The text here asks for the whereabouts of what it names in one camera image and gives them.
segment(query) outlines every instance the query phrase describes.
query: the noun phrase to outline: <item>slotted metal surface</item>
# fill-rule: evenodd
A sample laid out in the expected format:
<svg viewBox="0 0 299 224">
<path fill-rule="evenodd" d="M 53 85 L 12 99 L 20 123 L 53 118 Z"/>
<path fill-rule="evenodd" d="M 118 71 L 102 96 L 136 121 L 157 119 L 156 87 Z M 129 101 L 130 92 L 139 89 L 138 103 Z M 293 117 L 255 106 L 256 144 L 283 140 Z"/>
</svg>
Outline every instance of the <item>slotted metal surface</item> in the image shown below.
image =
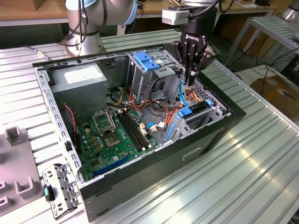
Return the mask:
<svg viewBox="0 0 299 224">
<path fill-rule="evenodd" d="M 178 40 L 174 30 L 104 38 L 108 51 Z M 35 46 L 53 59 L 68 57 L 57 44 Z M 65 160 L 53 133 L 27 48 L 0 50 L 0 133 L 26 128 L 41 175 Z M 287 223 L 299 207 L 298 127 L 214 62 L 204 73 L 246 117 L 216 149 L 107 212 L 93 223 Z M 55 222 L 40 198 L 0 223 L 87 223 L 83 206 Z"/>
<path fill-rule="evenodd" d="M 299 48 L 299 41 L 294 39 L 294 35 L 299 34 L 299 21 L 288 22 L 279 16 L 266 16 L 253 17 L 250 23 L 287 48 Z"/>
</svg>

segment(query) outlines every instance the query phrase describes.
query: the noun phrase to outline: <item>gray plastic holder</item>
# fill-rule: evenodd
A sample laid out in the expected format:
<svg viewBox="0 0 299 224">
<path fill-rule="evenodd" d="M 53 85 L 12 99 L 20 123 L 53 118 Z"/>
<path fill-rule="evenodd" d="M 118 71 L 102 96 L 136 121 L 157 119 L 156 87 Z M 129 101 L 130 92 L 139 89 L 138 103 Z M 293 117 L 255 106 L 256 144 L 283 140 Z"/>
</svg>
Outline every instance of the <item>gray plastic holder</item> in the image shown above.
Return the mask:
<svg viewBox="0 0 299 224">
<path fill-rule="evenodd" d="M 43 195 L 26 129 L 0 135 L 0 217 Z"/>
</svg>

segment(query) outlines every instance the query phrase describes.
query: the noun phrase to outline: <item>blue drive bay latch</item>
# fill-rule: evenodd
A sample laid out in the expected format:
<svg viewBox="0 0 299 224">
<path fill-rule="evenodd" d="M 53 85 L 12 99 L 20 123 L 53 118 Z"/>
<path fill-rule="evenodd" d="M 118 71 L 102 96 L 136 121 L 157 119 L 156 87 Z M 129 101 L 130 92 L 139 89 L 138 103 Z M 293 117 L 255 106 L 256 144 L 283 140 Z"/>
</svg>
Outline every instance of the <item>blue drive bay latch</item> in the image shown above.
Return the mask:
<svg viewBox="0 0 299 224">
<path fill-rule="evenodd" d="M 134 53 L 134 58 L 143 67 L 145 71 L 159 69 L 160 66 L 151 59 L 145 52 Z"/>
</svg>

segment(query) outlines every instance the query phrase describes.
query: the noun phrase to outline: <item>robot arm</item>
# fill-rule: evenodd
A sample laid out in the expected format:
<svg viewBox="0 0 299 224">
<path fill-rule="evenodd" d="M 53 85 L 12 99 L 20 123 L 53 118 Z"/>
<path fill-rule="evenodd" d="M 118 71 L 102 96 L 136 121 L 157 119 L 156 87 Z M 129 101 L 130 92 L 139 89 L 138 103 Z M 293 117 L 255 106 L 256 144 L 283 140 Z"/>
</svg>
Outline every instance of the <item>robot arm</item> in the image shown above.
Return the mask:
<svg viewBox="0 0 299 224">
<path fill-rule="evenodd" d="M 290 6 L 280 15 L 287 21 L 297 21 L 299 15 L 299 0 L 294 0 Z"/>
<path fill-rule="evenodd" d="M 66 0 L 65 5 L 70 27 L 66 45 L 74 56 L 100 53 L 99 27 L 130 24 L 137 13 L 136 0 Z"/>
</svg>

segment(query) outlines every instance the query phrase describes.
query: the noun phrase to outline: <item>yellow wire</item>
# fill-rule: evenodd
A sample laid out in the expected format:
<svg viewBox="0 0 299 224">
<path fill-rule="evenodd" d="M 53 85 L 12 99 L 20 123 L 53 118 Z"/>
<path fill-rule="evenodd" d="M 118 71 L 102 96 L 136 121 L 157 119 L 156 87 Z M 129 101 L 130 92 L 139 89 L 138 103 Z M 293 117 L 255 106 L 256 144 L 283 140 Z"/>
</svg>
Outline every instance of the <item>yellow wire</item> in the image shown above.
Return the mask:
<svg viewBox="0 0 299 224">
<path fill-rule="evenodd" d="M 199 97 L 196 95 L 196 93 L 195 93 L 194 91 L 192 91 L 192 92 L 193 92 L 195 98 L 196 98 L 198 101 L 201 101 L 201 100 L 199 99 Z"/>
<path fill-rule="evenodd" d="M 123 96 L 123 91 L 121 92 L 121 97 L 120 97 L 120 100 L 119 100 L 117 103 L 115 103 L 115 104 L 114 104 L 115 106 L 117 106 L 117 105 L 121 104 L 121 101 L 122 101 L 122 96 Z"/>
</svg>

